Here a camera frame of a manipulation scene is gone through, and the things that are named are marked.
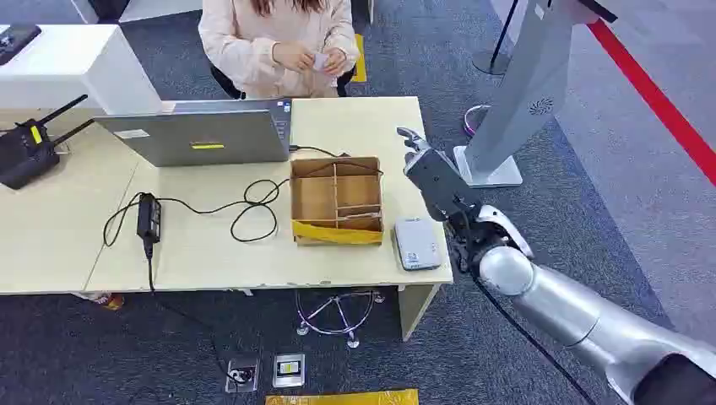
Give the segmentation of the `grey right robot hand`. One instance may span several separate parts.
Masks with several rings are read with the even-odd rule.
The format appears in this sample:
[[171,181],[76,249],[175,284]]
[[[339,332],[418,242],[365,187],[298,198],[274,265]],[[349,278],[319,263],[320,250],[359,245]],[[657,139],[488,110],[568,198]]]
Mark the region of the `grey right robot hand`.
[[396,132],[410,149],[404,156],[404,174],[419,189],[429,215],[437,222],[461,213],[477,218],[482,202],[447,155],[413,129],[396,127]]

